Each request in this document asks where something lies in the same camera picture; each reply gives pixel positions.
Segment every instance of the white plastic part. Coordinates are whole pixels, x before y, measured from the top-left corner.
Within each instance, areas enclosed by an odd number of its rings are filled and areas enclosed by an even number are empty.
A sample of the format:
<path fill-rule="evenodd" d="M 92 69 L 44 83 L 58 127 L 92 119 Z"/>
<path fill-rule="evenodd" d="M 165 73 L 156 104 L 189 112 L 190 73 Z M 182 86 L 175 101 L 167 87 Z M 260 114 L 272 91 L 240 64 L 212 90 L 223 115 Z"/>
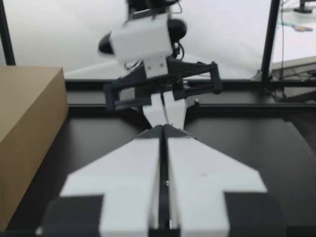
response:
<path fill-rule="evenodd" d="M 147 237 L 158 227 L 159 139 L 135 139 L 70 174 L 60 196 L 104 195 L 101 237 Z"/>
<path fill-rule="evenodd" d="M 163 94 L 164 105 L 170 125 L 183 129 L 187 113 L 187 102 L 185 99 L 174 100 L 173 92 L 168 91 Z"/>
<path fill-rule="evenodd" d="M 152 105 L 143 106 L 143 113 L 152 127 L 168 123 L 161 95 L 152 94 Z"/>
<path fill-rule="evenodd" d="M 224 192 L 267 191 L 258 171 L 194 138 L 169 138 L 173 227 L 182 237 L 227 237 Z"/>
<path fill-rule="evenodd" d="M 117 61 L 121 64 L 157 56 L 170 56 L 172 47 L 168 32 L 168 15 L 145 17 L 126 22 L 110 37 Z"/>
<path fill-rule="evenodd" d="M 168 74 L 168 65 L 165 56 L 157 56 L 144 60 L 147 78 L 153 78 Z"/>

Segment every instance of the black vertical post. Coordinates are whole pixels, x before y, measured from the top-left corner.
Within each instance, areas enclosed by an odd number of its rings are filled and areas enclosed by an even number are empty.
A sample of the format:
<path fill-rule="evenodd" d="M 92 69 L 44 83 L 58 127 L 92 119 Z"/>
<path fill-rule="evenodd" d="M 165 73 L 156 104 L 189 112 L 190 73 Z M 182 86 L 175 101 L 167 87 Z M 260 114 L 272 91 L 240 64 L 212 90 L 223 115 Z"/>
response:
<path fill-rule="evenodd" d="M 281 0 L 272 0 L 271 2 L 271 9 L 270 9 L 270 16 L 269 16 L 269 23 L 267 29 L 267 37 L 266 37 L 266 44 L 265 50 L 263 54 L 263 61 L 262 61 L 262 81 L 267 82 L 270 81 L 270 65 L 272 60 L 272 53 L 273 53 L 273 45 L 277 30 L 277 16 L 280 7 Z"/>
<path fill-rule="evenodd" d="M 7 65 L 15 65 L 8 23 L 5 16 L 3 0 L 0 0 L 0 36 Z"/>

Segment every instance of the brown cardboard box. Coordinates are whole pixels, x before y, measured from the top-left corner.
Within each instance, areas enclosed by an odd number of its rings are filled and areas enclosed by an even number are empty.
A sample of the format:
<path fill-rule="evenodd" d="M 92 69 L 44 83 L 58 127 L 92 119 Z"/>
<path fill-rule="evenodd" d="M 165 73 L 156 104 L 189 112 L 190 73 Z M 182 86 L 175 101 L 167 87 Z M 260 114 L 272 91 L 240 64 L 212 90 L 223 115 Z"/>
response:
<path fill-rule="evenodd" d="M 67 113 L 62 69 L 0 67 L 0 230 L 7 227 Z"/>

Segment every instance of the black table surface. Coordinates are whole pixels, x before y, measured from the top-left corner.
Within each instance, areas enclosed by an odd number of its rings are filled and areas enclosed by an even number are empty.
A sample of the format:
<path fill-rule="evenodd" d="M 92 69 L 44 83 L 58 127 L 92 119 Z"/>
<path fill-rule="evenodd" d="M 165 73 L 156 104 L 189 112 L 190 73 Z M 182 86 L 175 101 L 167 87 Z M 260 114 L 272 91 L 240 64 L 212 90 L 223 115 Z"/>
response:
<path fill-rule="evenodd" d="M 199 98 L 209 103 L 206 96 Z M 256 101 L 257 95 L 229 94 L 222 98 L 241 98 L 246 103 Z M 58 197 L 69 173 L 128 143 L 149 127 L 141 115 L 127 114 L 104 118 L 69 115 L 8 229 L 29 230 L 40 226 L 47 204 Z M 191 115 L 186 119 L 185 130 L 199 141 L 257 169 L 271 195 L 279 200 L 286 225 L 315 225 L 316 157 L 290 122 L 269 117 Z"/>

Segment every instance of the black metal bracket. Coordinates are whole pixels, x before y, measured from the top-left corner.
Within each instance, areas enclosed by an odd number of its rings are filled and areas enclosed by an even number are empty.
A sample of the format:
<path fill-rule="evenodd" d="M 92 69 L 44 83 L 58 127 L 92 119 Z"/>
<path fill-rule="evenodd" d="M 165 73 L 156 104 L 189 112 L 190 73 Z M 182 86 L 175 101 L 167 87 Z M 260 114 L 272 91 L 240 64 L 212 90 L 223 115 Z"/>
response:
<path fill-rule="evenodd" d="M 173 90 L 176 100 L 188 96 L 213 92 L 220 94 L 223 91 L 218 66 L 215 62 L 211 64 L 187 63 L 172 57 L 167 58 L 169 73 L 154 78 L 147 78 L 145 66 L 142 63 L 134 71 L 123 78 L 104 84 L 106 105 L 109 111 L 138 107 L 151 104 L 151 94 L 163 93 Z M 203 87 L 185 88 L 183 78 L 210 73 L 211 80 Z M 135 98 L 122 101 L 119 94 L 124 89 L 135 88 Z"/>

